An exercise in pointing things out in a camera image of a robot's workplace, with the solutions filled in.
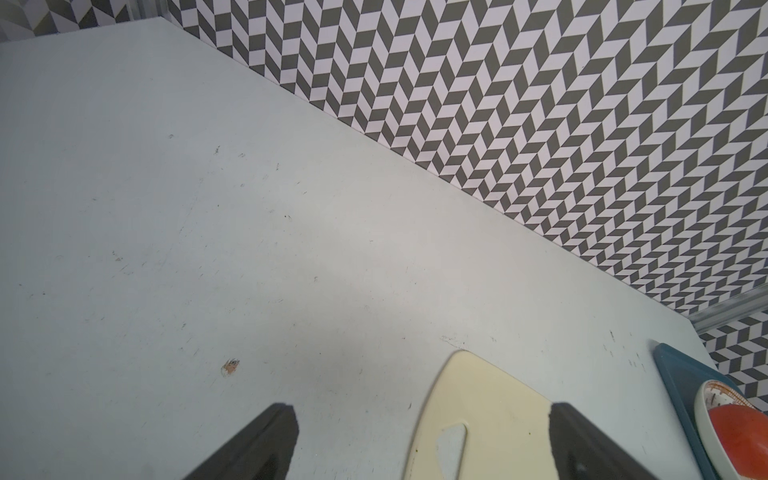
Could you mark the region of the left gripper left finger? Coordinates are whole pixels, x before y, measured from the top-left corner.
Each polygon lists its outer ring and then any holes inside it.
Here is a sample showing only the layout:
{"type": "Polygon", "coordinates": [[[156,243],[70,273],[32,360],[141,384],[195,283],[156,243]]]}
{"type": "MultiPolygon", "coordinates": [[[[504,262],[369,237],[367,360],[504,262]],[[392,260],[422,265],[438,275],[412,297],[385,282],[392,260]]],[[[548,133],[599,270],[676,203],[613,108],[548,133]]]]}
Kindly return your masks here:
{"type": "Polygon", "coordinates": [[[298,436],[294,408],[274,403],[192,470],[186,479],[286,479],[298,436]]]}

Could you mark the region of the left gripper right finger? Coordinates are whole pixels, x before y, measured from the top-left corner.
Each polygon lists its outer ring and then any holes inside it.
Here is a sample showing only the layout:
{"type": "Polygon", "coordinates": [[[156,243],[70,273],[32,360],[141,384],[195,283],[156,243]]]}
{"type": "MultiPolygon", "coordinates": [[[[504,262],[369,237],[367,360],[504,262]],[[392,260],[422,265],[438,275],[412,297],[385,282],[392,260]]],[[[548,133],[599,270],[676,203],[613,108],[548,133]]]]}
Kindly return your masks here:
{"type": "Polygon", "coordinates": [[[560,480],[656,479],[569,403],[552,404],[548,433],[560,480]]]}

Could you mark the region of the cream plastic cutting board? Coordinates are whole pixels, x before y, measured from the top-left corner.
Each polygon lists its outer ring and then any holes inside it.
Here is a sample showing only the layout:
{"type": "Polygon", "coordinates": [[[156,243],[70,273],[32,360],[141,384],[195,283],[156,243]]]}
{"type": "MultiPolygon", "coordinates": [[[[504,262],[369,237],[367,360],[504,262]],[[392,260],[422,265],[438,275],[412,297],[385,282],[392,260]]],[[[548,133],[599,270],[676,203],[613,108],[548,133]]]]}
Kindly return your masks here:
{"type": "Polygon", "coordinates": [[[420,414],[405,479],[441,479],[438,439],[466,430],[460,479],[556,479],[549,425],[553,403],[477,355],[454,352],[420,414]]]}

